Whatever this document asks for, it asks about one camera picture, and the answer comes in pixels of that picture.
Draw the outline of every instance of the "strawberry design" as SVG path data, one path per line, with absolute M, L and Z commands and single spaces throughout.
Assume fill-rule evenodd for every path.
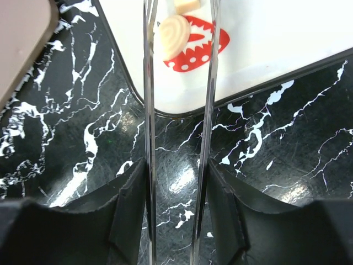
M 184 50 L 176 57 L 169 61 L 164 61 L 165 65 L 172 67 L 176 72 L 189 72 L 210 60 L 211 54 L 211 38 L 213 26 L 200 18 L 190 15 L 184 16 L 191 26 L 191 34 L 188 39 L 188 44 Z M 229 44 L 229 35 L 223 30 L 220 30 L 220 49 L 221 53 Z

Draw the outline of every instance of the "beige object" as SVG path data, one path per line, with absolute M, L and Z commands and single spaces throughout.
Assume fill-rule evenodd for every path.
M 171 60 L 186 46 L 190 36 L 190 24 L 186 18 L 173 15 L 159 26 L 159 35 L 163 46 L 163 60 Z
M 1 1 L 0 108 L 53 34 L 58 14 L 54 0 Z
M 177 14 L 184 14 L 201 7 L 200 0 L 174 0 Z

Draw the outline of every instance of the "white tray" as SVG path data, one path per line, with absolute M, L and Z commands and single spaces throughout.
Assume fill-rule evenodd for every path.
M 143 0 L 99 2 L 130 75 L 131 88 L 143 99 Z M 298 69 L 309 72 L 352 53 L 352 10 L 352 0 L 223 0 L 216 101 L 253 93 L 264 83 L 269 88 L 278 84 L 273 80 L 284 82 L 293 78 L 293 73 L 302 74 Z M 174 13 L 173 0 L 158 1 L 157 22 Z M 186 54 L 163 62 L 155 39 L 155 108 L 171 116 L 192 113 L 204 107 L 206 99 L 210 1 L 201 0 L 201 8 L 186 15 L 197 18 L 187 17 L 194 21 L 191 33 L 204 36 L 188 42 Z M 202 60 L 203 65 L 189 71 Z

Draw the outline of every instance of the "black and white marble countertop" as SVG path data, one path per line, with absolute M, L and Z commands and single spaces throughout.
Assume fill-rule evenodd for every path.
M 58 1 L 45 52 L 1 112 L 0 196 L 61 206 L 144 156 L 131 95 L 90 0 Z M 212 157 L 294 205 L 353 195 L 353 57 L 215 110 Z M 156 118 L 158 264 L 188 264 L 202 117 Z M 139 264 L 147 264 L 146 228 Z M 206 205 L 201 263 L 217 264 Z

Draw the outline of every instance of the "black rubber piece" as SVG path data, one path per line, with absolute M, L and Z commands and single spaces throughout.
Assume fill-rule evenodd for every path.
M 210 161 L 207 182 L 219 265 L 353 264 L 353 202 L 280 202 Z
M 0 264 L 137 264 L 146 162 L 63 208 L 0 202 Z

